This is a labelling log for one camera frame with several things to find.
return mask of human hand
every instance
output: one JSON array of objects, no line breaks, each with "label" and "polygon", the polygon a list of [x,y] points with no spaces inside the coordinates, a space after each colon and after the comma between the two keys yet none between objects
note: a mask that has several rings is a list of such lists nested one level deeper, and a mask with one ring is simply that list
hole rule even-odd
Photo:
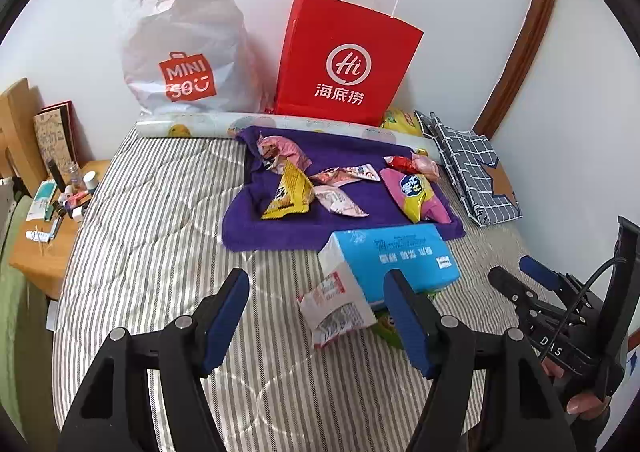
[{"label": "human hand", "polygon": [[[541,365],[546,375],[562,378],[564,369],[549,358],[542,360]],[[596,419],[609,406],[609,401],[609,396],[603,402],[593,392],[585,390],[572,397],[567,402],[565,409],[569,414],[580,414],[582,419]]]}]

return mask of gray striped mattress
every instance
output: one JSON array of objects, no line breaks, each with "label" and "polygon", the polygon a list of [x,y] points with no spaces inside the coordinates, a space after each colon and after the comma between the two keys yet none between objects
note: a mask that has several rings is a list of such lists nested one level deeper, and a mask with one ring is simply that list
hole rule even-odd
[{"label": "gray striped mattress", "polygon": [[[244,147],[229,139],[139,139],[129,133],[82,223],[66,272],[54,337],[54,409],[62,426],[110,329],[162,329],[214,294],[233,267],[251,291],[223,365],[203,380],[230,451],[403,451],[430,382],[371,331],[315,350],[296,298],[322,279],[313,251],[232,253],[221,239],[242,187]],[[502,333],[514,310],[489,285],[491,267],[520,274],[526,254],[514,223],[478,228],[442,183],[468,235],[449,242],[462,278],[436,298],[472,329]],[[465,428],[482,400],[476,373]],[[150,400],[161,450],[173,450],[157,371]]]}]

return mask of red candy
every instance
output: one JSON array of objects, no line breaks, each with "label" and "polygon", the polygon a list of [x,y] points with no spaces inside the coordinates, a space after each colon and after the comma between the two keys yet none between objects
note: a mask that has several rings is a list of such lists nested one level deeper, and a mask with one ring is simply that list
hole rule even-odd
[{"label": "red candy", "polygon": [[414,167],[414,163],[408,157],[403,156],[386,156],[386,164],[394,170],[398,170],[403,174],[419,174],[418,170]]}]

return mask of blue tissue package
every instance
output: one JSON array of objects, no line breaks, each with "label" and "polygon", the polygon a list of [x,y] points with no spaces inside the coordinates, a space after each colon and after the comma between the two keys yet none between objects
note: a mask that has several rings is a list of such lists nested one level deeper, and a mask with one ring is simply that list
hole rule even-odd
[{"label": "blue tissue package", "polygon": [[384,306],[382,285],[390,269],[402,271],[416,293],[437,291],[460,278],[447,244],[429,223],[334,231],[318,258],[324,276],[346,262],[373,308]]}]

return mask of wooden nightstand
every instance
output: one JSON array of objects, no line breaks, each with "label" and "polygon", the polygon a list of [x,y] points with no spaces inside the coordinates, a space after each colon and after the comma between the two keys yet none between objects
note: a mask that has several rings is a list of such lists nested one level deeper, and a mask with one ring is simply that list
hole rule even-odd
[{"label": "wooden nightstand", "polygon": [[[109,163],[107,160],[89,161],[82,167],[82,175],[90,170],[95,170],[98,180],[102,181]],[[27,279],[44,291],[47,296],[58,300],[62,290],[62,281],[65,278],[66,265],[76,240],[79,225],[67,215],[62,221],[55,239],[42,245],[44,255],[41,255],[38,243],[27,239],[26,232],[28,229],[35,229],[36,226],[40,231],[49,231],[51,223],[52,221],[46,223],[42,219],[23,222],[15,241],[14,250],[9,258],[9,265],[23,272]]]}]

